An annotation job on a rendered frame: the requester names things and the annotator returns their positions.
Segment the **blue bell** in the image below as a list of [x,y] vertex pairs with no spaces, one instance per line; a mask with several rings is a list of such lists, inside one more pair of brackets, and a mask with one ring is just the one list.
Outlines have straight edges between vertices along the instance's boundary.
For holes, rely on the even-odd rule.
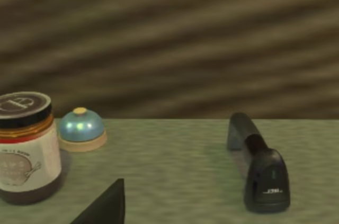
[[59,123],[60,148],[70,152],[98,149],[107,141],[101,117],[84,107],[66,114]]

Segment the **wooden base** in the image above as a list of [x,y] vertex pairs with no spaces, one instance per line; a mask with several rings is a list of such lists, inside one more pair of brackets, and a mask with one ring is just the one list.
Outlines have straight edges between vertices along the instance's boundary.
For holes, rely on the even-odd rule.
[[86,142],[70,142],[59,136],[60,148],[71,153],[85,153],[102,147],[107,141],[106,131],[99,137]]

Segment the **scanner handle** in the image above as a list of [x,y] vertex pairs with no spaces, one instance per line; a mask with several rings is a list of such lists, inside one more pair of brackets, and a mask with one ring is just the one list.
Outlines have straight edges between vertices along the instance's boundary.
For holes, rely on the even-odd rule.
[[260,151],[268,149],[255,124],[245,113],[234,113],[229,121],[227,149],[243,150],[248,164]]

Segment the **dark pointed object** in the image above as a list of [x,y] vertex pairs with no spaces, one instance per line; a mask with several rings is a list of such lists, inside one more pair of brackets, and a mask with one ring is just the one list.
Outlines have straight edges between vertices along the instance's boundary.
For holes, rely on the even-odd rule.
[[249,169],[244,202],[253,212],[279,212],[290,206],[289,178],[277,150],[267,146],[252,120],[244,113],[231,116],[227,149],[243,150]]
[[71,224],[124,224],[124,179],[116,180]]

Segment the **barcode scanner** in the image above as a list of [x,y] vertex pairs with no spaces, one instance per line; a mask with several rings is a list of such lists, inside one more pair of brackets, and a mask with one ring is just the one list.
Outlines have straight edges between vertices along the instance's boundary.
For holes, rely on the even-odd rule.
[[288,172],[279,152],[269,148],[244,113],[231,116],[227,149],[242,150],[249,164],[244,202],[252,212],[280,212],[290,206]]

